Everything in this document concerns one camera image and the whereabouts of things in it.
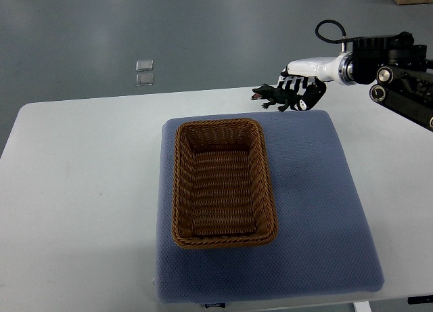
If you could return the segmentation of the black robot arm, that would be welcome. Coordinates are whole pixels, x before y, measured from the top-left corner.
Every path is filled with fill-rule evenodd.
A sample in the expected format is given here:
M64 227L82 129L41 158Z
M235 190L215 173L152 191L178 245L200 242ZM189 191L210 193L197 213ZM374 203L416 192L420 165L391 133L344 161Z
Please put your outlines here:
M432 130L432 60L409 32L340 39L352 44L352 80L372 87L370 99Z

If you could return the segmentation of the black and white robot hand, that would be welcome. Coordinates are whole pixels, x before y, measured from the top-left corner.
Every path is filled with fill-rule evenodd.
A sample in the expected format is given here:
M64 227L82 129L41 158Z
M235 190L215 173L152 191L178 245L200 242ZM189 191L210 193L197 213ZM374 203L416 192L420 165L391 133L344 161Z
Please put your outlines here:
M327 82L354 85L352 77L352 54L341 53L337 57L316 57L290 62L281 72L277 86L284 90L299 92L300 99L291 104L295 111L307 111L314 107L326 92Z

